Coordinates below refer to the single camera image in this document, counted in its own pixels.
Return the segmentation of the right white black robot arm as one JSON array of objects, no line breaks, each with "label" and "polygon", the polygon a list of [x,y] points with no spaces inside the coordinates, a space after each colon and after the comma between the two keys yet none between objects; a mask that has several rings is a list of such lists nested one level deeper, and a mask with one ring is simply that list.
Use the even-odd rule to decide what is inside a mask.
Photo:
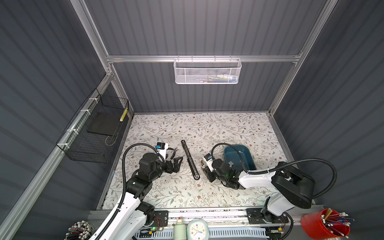
[{"label": "right white black robot arm", "polygon": [[[329,161],[319,158],[305,158],[290,163],[279,162],[272,169],[247,170],[240,151],[233,145],[225,145],[234,149],[242,164],[242,169],[234,169],[226,161],[216,159],[213,152],[210,152],[201,159],[202,170],[210,182],[218,180],[224,187],[234,190],[258,187],[275,188],[278,192],[267,198],[259,213],[259,218],[266,223],[273,223],[295,207],[310,209],[312,200],[327,193],[337,180],[335,166]],[[305,162],[319,162],[329,166],[332,170],[333,176],[330,183],[317,194],[314,193],[316,181],[294,166]]]}]

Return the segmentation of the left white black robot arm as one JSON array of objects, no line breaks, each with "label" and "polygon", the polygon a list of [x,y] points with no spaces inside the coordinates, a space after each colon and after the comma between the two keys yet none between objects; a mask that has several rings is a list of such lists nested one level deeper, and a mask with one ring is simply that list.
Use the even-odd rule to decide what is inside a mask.
[{"label": "left white black robot arm", "polygon": [[[139,169],[127,180],[126,156],[138,146],[148,147],[151,153],[146,153],[139,161]],[[100,227],[90,236],[91,240],[136,240],[136,233],[143,227],[151,227],[156,219],[155,207],[144,202],[145,196],[152,189],[153,181],[163,173],[178,173],[183,157],[175,157],[176,150],[167,161],[168,144],[157,143],[155,147],[137,143],[129,146],[123,153],[122,173],[123,191],[119,202],[106,217]]]}]

